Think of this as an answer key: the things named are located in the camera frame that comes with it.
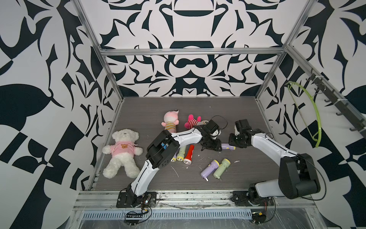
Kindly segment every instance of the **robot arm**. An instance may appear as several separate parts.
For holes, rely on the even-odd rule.
[[[147,191],[155,174],[170,161],[178,148],[201,143],[202,150],[212,149],[221,151],[219,126],[212,120],[206,125],[180,132],[169,133],[162,131],[148,146],[145,164],[134,182],[126,188],[125,205],[136,207],[144,201]],[[294,199],[320,191],[320,184],[312,158],[307,154],[298,155],[273,139],[260,129],[252,129],[246,119],[235,122],[235,134],[230,134],[229,144],[246,148],[254,146],[269,156],[280,167],[278,180],[265,181],[250,187],[255,196],[286,196]]]
[[[229,143],[239,148],[252,145],[280,167],[277,180],[256,183],[250,188],[255,195],[294,199],[320,191],[318,175],[310,155],[287,149],[260,129],[252,129],[246,119],[235,122],[235,134],[230,134]]]
[[[184,132],[169,133],[167,130],[162,131],[148,146],[146,161],[139,175],[126,188],[125,203],[132,207],[141,204],[151,180],[161,168],[171,161],[178,148],[201,143],[202,150],[207,148],[221,151],[221,141],[216,139],[220,133],[219,126],[213,120]]]

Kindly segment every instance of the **patterned wallpaper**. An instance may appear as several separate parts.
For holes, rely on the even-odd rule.
[[[282,46],[306,0],[82,0],[103,48]]]
[[[362,0],[319,0],[294,42],[295,48],[364,114],[365,9]],[[315,148],[316,142],[285,85],[296,81],[314,95],[315,86],[306,81],[308,77],[286,56],[260,99],[265,115],[277,140],[296,152],[311,155],[325,177],[327,194],[315,203],[328,225],[365,227],[366,211],[360,206],[366,205],[366,140],[358,132],[351,132],[353,126],[336,115],[338,109],[325,102],[326,96],[318,94],[314,98],[321,117],[322,139]],[[309,98],[297,86],[292,94],[310,132],[315,134],[318,123]],[[324,195],[323,181],[321,186],[313,198]]]
[[[281,47],[306,0],[82,0],[105,49]],[[275,55],[109,56],[124,96],[255,96]]]
[[[361,113],[366,114],[366,3],[319,0],[294,47]]]
[[[117,103],[69,0],[1,1],[1,228],[65,225]]]
[[[275,54],[109,56],[124,96],[255,96]]]

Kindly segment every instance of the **metal vent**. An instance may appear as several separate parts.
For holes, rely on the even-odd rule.
[[[124,219],[130,210],[85,211],[83,220]],[[150,219],[252,219],[250,209],[153,209]]]

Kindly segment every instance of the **stuffed toy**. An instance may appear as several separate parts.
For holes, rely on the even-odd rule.
[[[189,116],[188,116],[188,122],[186,122],[185,124],[184,124],[184,127],[186,128],[186,129],[192,129],[193,128],[193,126],[198,126],[198,125],[206,125],[206,123],[208,123],[208,121],[207,120],[201,120],[201,116],[198,116],[197,117],[197,120],[196,119],[194,119],[193,118],[193,115],[192,114],[190,114]]]
[[[164,130],[168,130],[170,133],[177,132],[176,126],[179,124],[178,113],[178,110],[168,111],[167,113],[165,113],[164,122],[161,123],[161,125],[165,127]]]
[[[130,178],[136,178],[140,170],[136,166],[134,155],[142,154],[142,148],[136,147],[135,144],[135,141],[139,139],[139,134],[130,129],[124,129],[114,132],[112,138],[116,141],[116,144],[107,145],[102,149],[102,153],[112,154],[112,159],[103,170],[103,176],[113,178],[119,168],[124,166],[126,175]]]

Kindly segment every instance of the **pink stuffed toy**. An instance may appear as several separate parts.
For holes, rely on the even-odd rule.
[[[194,118],[193,118],[193,114],[190,114],[190,115],[188,116],[188,122],[186,122],[186,123],[184,124],[184,127],[185,127],[186,129],[192,129],[192,128],[193,128],[193,126],[206,125],[206,123],[208,123],[208,121],[207,121],[207,120],[202,120],[202,121],[201,121],[201,116],[198,116],[198,117],[197,117],[197,120],[196,120],[196,119],[194,119]]]
[[[165,127],[165,130],[168,130],[170,133],[176,133],[177,132],[177,125],[179,124],[178,120],[178,110],[174,111],[168,111],[164,115],[164,122],[161,123],[163,127]]]

